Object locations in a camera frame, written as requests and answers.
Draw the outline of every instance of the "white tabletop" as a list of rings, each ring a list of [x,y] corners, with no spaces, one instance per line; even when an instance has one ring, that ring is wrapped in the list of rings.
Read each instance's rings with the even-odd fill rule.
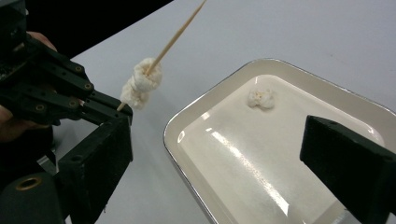
[[[119,98],[133,67],[156,57],[200,0],[174,0],[72,60]],[[177,112],[250,61],[275,58],[396,111],[396,1],[207,0],[164,56],[163,82],[134,111],[134,160],[97,223],[209,223],[163,144]],[[95,126],[65,120],[61,151]]]

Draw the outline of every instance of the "finger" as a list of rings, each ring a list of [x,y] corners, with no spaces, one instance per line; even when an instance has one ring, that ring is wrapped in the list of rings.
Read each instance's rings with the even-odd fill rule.
[[[46,36],[42,35],[41,33],[32,32],[32,31],[28,31],[27,33],[31,35],[34,39],[37,39],[41,41],[43,44],[47,45],[47,47],[49,47],[50,49],[57,51],[55,46],[49,41],[49,39]]]
[[[10,120],[12,118],[12,113],[2,105],[0,105],[0,124]]]
[[[0,142],[12,141],[34,126],[35,123],[32,121],[10,119],[0,125]]]
[[[48,125],[48,124],[37,124],[37,123],[34,123],[34,122],[32,122],[32,121],[29,121],[29,120],[26,120],[25,122],[31,122],[31,123],[29,123],[28,125],[29,125],[29,130],[34,130],[34,129],[45,129],[45,128],[48,128],[50,125]]]

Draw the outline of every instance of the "white ceramic dish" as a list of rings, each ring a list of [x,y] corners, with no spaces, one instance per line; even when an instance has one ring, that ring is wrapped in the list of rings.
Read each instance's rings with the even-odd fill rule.
[[[248,106],[253,88],[275,106]],[[165,146],[215,223],[332,223],[345,208],[299,159],[307,115],[396,151],[396,116],[288,63],[247,63],[177,113]]]

